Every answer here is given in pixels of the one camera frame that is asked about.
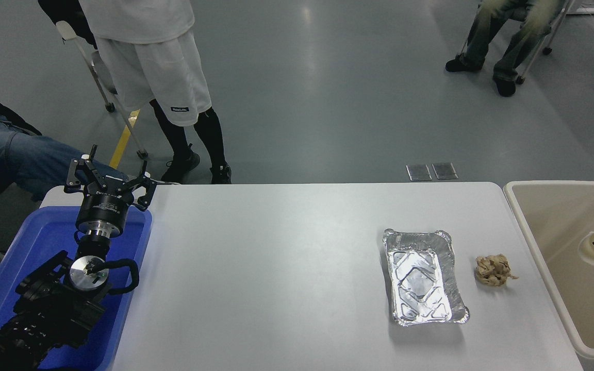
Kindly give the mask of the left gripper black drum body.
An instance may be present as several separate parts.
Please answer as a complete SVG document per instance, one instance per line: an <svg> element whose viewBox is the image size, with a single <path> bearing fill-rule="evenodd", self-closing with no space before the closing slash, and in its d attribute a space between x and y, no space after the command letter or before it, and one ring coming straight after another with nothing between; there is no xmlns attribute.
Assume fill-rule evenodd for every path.
<svg viewBox="0 0 594 371"><path fill-rule="evenodd" d="M118 190L124 183L122 179L106 179L104 189L96 181L86 185L77 217L77 229L95 230L97 225L106 225L108 230L123 230L129 202L134 200L130 191Z"/></svg>

